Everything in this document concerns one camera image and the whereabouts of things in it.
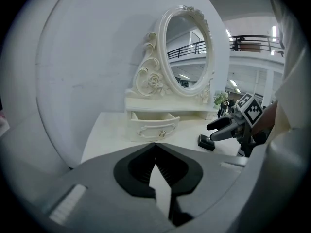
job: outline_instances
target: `ceiling light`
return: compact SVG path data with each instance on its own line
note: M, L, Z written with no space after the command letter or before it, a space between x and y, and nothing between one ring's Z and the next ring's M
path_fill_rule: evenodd
M186 78L186 79L189 79L187 76L184 76L184 75L182 75L182 74L179 74L181 77L184 77L184 78Z
M234 87L238 87L234 80L230 80L230 82L233 84Z
M272 27L272 37L276 37L276 26Z
M230 41L233 41L233 39L231 38L231 34L229 33L229 30L226 29L225 31L227 32L227 35L228 35L228 37L229 37L229 40L230 40Z

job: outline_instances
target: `white wall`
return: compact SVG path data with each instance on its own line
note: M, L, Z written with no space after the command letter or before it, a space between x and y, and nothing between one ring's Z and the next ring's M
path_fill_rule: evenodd
M189 45L189 40L190 40L190 32L185 33L181 36L179 36L178 38L170 41L169 43L166 44L166 50L167 52L170 52L172 50L181 48L183 46Z
M54 146L71 167L79 164L99 113L124 111L124 92L131 87L142 60L143 38L168 8L194 6L207 16L209 29L217 39L215 79L224 79L215 82L213 89L225 88L229 54L224 49L228 49L228 40L223 23L208 0L60 0L45 23L52 4L51 0L39 0L23 14L23 23L16 28L19 41L9 40L10 50L16 47L18 51L12 56L7 51L5 61L14 70L2 71L8 81L1 81L0 89L2 95L11 83L16 85L3 96L5 111L12 110L8 115L10 126L14 129L27 117L41 117L53 144L49 148L52 151ZM17 106L25 109L16 110ZM33 127L28 144L37 151L40 146L36 146L36 134L45 132L40 120ZM5 146L12 146L11 140ZM19 155L18 147L14 149Z
M196 34L196 36L199 37L201 41L204 41L204 37L199 29L192 30L192 32Z
M272 26L277 26L275 17L242 17L224 21L225 27L232 36L259 34L272 36Z
M0 159L8 181L28 201L69 171L45 133L35 91L37 45L56 2L28 1L7 34L0 60L1 100L10 125L0 138Z
M235 89L230 82L234 80L243 94L246 92L253 94L256 87L256 94L263 96L269 70L275 74L272 87L274 99L274 93L282 83L284 58L254 52L230 52L227 88Z
M222 20L273 16L270 0L210 0Z
M184 17L172 17L166 31L166 42L170 42L195 28L196 25Z

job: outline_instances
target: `gray plastic housing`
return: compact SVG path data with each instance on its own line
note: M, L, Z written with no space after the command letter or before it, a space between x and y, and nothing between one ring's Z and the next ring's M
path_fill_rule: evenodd
M116 162L146 145L86 161L36 205L48 216L71 187L81 184L87 191L64 224L74 232L255 232L284 208L303 180L310 143L310 131L294 130L255 147L249 159L164 144L203 168L196 189L177 197L181 211L194 217L180 227L164 217L154 199L130 196L114 179Z

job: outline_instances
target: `ceiling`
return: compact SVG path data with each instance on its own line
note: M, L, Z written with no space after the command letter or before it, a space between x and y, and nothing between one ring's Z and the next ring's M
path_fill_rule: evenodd
M251 16L273 16L270 0L209 0L223 21Z
M182 67L172 67L172 71L177 78L187 80L186 78L181 77L179 74L182 74L189 78L189 81L198 81L200 75L204 70L204 65L187 65ZM257 67L240 67L230 65L226 89L231 92L238 93L230 80L234 80L240 89L241 93L254 93L254 88L256 85L257 72L259 73L258 84L256 87L256 94L263 96L264 88L266 84L266 75L267 70ZM275 100L274 93L279 89L282 84L282 74L274 72L273 80L273 96L272 99Z
M182 74L188 77L189 81L198 81L202 75L204 70L204 65L187 65L182 67L172 67L173 74L177 78L181 78L187 80L187 78L183 78L179 74Z
M272 36L272 26L277 26L275 17L243 17L224 21L226 29L232 36L259 34Z

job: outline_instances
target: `curved white wall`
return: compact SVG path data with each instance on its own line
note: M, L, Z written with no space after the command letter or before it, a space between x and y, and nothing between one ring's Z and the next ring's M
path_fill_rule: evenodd
M209 0L57 1L29 2L1 57L0 92L11 126L1 144L36 169L67 170L54 147L75 167L99 113L124 111L143 38L170 7L194 6L206 15L220 80L213 90L225 88L228 39Z
M207 16L215 76L225 75L215 89L224 89L228 39L208 0L61 0L56 6L40 40L37 91L47 132L64 156L78 164L99 113L124 111L124 92L142 60L143 38L177 5L194 6Z
M210 0L223 21L241 17L274 16L270 0Z
M69 171L45 133L36 104L35 55L56 2L27 2L6 36L0 60L1 100L10 125L0 138L1 165L15 191L29 201Z

